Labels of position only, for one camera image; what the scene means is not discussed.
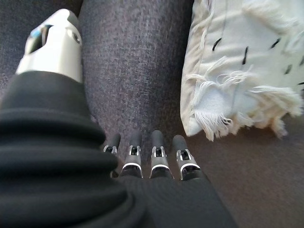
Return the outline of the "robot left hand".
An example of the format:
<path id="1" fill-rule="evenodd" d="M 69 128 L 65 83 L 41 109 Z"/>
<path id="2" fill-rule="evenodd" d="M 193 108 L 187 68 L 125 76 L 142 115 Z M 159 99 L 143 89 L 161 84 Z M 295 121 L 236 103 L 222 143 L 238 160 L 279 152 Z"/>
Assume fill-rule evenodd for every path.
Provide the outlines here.
<path id="1" fill-rule="evenodd" d="M 134 133 L 121 171 L 116 135 L 91 120 L 83 85 L 78 19 L 60 9 L 31 31 L 0 104 L 0 225 L 3 228 L 235 228 L 191 155 L 173 138 L 180 180 L 164 138 L 152 133 L 143 178 Z"/>

